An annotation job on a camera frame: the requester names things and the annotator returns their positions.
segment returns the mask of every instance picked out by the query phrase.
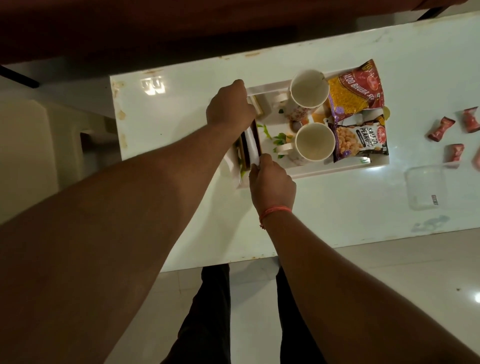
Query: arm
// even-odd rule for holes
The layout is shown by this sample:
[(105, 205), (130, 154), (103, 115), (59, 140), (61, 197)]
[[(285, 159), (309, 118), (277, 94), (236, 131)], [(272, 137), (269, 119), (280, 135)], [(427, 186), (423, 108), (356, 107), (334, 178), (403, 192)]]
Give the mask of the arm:
[[(293, 207), (296, 186), (268, 155), (251, 172), (259, 215)], [(329, 363), (480, 363), (464, 344), (407, 299), (343, 258), (293, 214), (263, 219), (293, 297)]]
[(212, 99), (206, 126), (0, 227), (0, 362), (104, 362), (254, 119), (246, 96), (235, 81)]

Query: tray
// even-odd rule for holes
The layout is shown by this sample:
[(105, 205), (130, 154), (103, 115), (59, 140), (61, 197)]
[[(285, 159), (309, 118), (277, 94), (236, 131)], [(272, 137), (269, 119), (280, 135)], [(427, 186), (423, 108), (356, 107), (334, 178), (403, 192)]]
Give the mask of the tray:
[[(325, 73), (326, 78), (331, 78), (333, 76), (342, 74), (349, 70), (341, 70), (336, 72)], [(320, 162), (312, 162), (304, 166), (298, 166), (293, 161), (291, 161), (288, 156), (279, 156), (275, 153), (274, 144), (275, 140), (279, 140), (282, 137), (281, 133), (286, 136), (294, 135), (295, 133), (291, 130), (288, 120), (285, 118), (284, 114), (279, 113), (281, 106), (276, 106), (274, 103), (274, 98), (286, 92), (288, 86), (290, 85), (290, 80), (285, 80), (281, 82), (275, 82), (267, 85), (260, 85), (247, 88), (248, 96), (255, 96), (258, 103), (260, 104), (263, 115), (257, 118), (258, 126), (258, 135), (260, 138), (260, 145), (263, 153), (269, 153), (272, 155), (272, 159), (276, 161), (280, 166), (285, 168), (287, 173), (293, 178), (302, 178), (308, 176), (315, 176), (325, 173), (334, 173), (344, 170), (353, 170), (359, 168), (371, 168), (385, 166), (390, 163), (388, 156), (374, 154), (369, 157), (348, 157), (337, 163), (333, 163), (333, 156), (330, 156), (326, 160)], [(367, 113), (371, 117), (372, 113), (375, 113), (376, 110), (368, 110)], [(313, 118), (310, 118), (311, 122), (323, 122), (328, 121), (332, 122), (331, 118), (326, 117), (326, 112), (323, 106), (320, 106), (313, 115)], [(363, 115), (361, 113), (355, 114), (345, 120), (343, 120), (343, 125), (353, 125), (360, 124), (363, 122)], [(225, 154), (224, 159), (227, 161), (230, 173), (232, 175), (233, 183), (237, 188), (246, 188), (249, 186), (248, 175), (250, 171), (241, 172), (239, 160), (239, 154), (237, 147), (233, 146), (227, 154)]]

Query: mug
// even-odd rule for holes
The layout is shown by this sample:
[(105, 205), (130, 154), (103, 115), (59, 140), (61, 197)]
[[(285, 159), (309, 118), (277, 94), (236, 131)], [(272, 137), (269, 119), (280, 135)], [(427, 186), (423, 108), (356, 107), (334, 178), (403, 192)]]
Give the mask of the mug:
[(280, 155), (288, 157), (299, 166), (327, 159), (335, 149), (335, 136), (321, 123), (306, 124), (300, 128), (291, 143), (277, 146)]
[(288, 92), (278, 95), (274, 102), (286, 101), (282, 107), (285, 116), (293, 122), (302, 121), (327, 100), (329, 92), (330, 85), (323, 73), (305, 70), (292, 78)]

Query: table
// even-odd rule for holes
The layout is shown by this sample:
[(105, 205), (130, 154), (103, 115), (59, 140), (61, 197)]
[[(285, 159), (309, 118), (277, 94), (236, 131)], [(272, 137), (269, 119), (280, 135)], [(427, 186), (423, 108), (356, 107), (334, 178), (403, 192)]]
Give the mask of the table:
[[(463, 208), (414, 211), (405, 182), (409, 168), (442, 163), (448, 144), (466, 145), (467, 166), (480, 147), (480, 132), (460, 127), (439, 143), (425, 138), (443, 116), (459, 120), (459, 110), (480, 104), (478, 34), (480, 12), (474, 12), (115, 75), (122, 159), (204, 125), (210, 99), (235, 79), (250, 87), (290, 79), (302, 68), (330, 72), (373, 58), (392, 114), (390, 164), (296, 180), (295, 214), (334, 248), (480, 227), (478, 194)], [(480, 172), (470, 169), (460, 190), (478, 186)], [(162, 271), (275, 255), (250, 192), (234, 189), (222, 162)]]

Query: bracelet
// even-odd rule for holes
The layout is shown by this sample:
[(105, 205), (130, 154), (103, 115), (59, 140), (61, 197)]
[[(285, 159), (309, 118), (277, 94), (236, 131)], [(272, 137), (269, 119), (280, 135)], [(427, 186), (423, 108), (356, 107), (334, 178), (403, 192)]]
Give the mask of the bracelet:
[(288, 211), (292, 212), (292, 209), (290, 207), (286, 206), (272, 206), (269, 207), (267, 210), (265, 210), (261, 215), (260, 215), (260, 227), (265, 230), (265, 226), (263, 225), (262, 221), (265, 218), (265, 216), (270, 215), (272, 212), (275, 211)]

